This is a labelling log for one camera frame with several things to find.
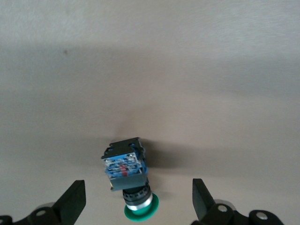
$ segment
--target metal screw head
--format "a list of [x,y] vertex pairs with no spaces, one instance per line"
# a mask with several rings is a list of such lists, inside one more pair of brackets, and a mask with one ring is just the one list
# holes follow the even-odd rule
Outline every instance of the metal screw head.
[[226,208],[226,206],[224,206],[224,205],[219,205],[219,206],[217,207],[217,209],[218,209],[219,211],[221,211],[221,212],[227,212],[227,208]]
[[256,214],[256,216],[257,216],[258,218],[260,218],[260,219],[263,219],[263,220],[268,219],[267,215],[264,214],[263,212],[258,212],[258,213]]
[[43,214],[45,214],[46,213],[46,211],[45,210],[41,210],[41,211],[39,211],[39,212],[37,212],[37,217],[39,217],[39,216],[41,216],[41,215],[43,215]]

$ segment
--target white background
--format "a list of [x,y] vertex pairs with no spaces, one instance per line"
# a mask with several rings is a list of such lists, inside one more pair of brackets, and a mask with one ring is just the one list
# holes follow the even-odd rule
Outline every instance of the white background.
[[0,2],[0,215],[86,182],[85,224],[133,224],[100,158],[139,136],[160,198],[196,219],[192,179],[243,215],[300,209],[298,1]]

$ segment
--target red component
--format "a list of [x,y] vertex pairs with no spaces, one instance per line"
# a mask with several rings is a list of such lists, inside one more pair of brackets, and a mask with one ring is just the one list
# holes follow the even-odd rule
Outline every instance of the red component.
[[124,165],[120,165],[120,170],[122,172],[123,177],[127,177],[127,170],[126,167]]

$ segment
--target black plastic part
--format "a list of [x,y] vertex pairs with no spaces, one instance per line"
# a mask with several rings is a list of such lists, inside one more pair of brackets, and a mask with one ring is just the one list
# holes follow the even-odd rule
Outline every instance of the black plastic part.
[[[222,212],[218,209],[218,207],[222,205],[227,208],[226,212]],[[214,204],[211,209],[208,211],[208,213],[201,219],[201,224],[207,224],[207,225],[227,225],[232,224],[233,222],[233,216],[234,212],[233,210],[228,206],[224,204]]]
[[110,179],[112,191],[119,191],[134,187],[144,186],[148,182],[147,175],[144,173],[134,174],[128,177],[118,177]]
[[85,204],[84,180],[76,180],[52,207],[34,210],[14,223],[10,216],[0,216],[1,225],[73,225]]
[[123,190],[123,198],[127,205],[139,205],[151,196],[151,189],[147,183],[143,187],[135,187]]
[[101,159],[110,158],[114,156],[124,155],[128,153],[132,153],[137,151],[139,153],[138,159],[145,158],[144,148],[141,146],[139,138],[131,138],[120,142],[114,142],[109,144],[109,148],[107,148],[104,152],[104,155]]
[[76,180],[52,206],[63,225],[73,225],[86,204],[84,180]]
[[[268,219],[263,220],[263,219],[258,218],[257,213],[259,213],[259,212],[264,213],[268,217]],[[249,214],[249,220],[251,220],[251,222],[254,225],[271,225],[271,224],[284,225],[276,215],[274,215],[271,212],[264,211],[264,210],[251,211]]]
[[208,210],[216,204],[202,179],[193,179],[193,206],[201,220]]
[[[199,221],[194,221],[192,225],[284,225],[268,211],[254,210],[246,217],[228,205],[216,204],[202,179],[193,179],[193,205]],[[267,218],[259,218],[259,212]]]

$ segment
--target green push button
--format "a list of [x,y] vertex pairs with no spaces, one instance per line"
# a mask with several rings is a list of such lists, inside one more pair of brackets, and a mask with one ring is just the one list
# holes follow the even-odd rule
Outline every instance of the green push button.
[[159,200],[156,194],[152,193],[153,199],[150,205],[140,210],[130,210],[125,206],[124,213],[125,216],[134,222],[142,222],[144,220],[149,219],[154,215],[154,213],[158,210]]

